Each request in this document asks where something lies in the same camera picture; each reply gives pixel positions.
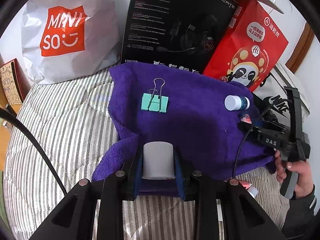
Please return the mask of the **dark jacket sleeve forearm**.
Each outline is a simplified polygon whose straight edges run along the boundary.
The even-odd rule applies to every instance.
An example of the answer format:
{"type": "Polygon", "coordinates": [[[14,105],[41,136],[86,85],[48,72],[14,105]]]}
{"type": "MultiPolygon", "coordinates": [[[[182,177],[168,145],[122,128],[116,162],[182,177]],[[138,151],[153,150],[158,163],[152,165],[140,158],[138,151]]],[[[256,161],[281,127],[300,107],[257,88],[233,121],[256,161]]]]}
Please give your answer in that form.
{"type": "Polygon", "coordinates": [[[297,198],[296,194],[290,199],[290,208],[286,214],[285,223],[281,230],[285,239],[303,239],[314,220],[314,210],[317,204],[315,186],[310,194],[297,198]]]}

